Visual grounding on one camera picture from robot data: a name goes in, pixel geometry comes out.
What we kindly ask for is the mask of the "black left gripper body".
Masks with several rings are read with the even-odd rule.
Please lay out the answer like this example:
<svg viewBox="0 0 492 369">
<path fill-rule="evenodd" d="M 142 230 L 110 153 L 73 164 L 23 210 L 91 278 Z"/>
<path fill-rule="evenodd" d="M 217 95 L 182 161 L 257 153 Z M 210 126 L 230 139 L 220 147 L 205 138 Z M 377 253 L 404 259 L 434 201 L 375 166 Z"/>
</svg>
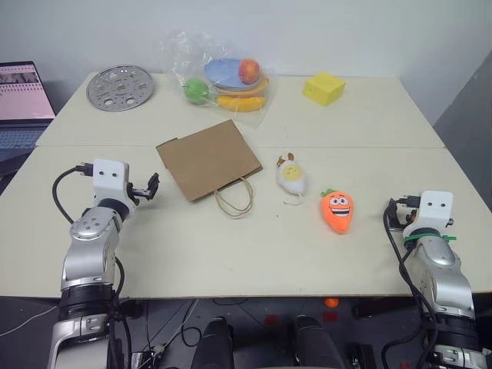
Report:
<svg viewBox="0 0 492 369">
<path fill-rule="evenodd" d="M 146 200 L 151 199 L 151 197 L 150 197 L 151 192 L 148 189 L 134 188 L 132 183 L 127 184 L 126 192 L 127 192 L 128 198 L 133 203 L 139 203 L 140 202 L 139 198 L 145 198 Z"/>
</svg>

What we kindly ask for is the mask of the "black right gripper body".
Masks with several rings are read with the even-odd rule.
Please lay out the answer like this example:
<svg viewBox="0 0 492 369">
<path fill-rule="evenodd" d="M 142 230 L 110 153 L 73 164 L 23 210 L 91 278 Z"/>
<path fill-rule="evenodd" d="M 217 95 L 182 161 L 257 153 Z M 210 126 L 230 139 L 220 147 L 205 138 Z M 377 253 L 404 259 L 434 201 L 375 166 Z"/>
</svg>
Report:
<svg viewBox="0 0 492 369">
<path fill-rule="evenodd" d="M 403 231 L 409 224 L 414 222 L 417 210 L 415 208 L 400 211 L 398 207 L 389 210 L 389 229 L 391 231 Z"/>
</svg>

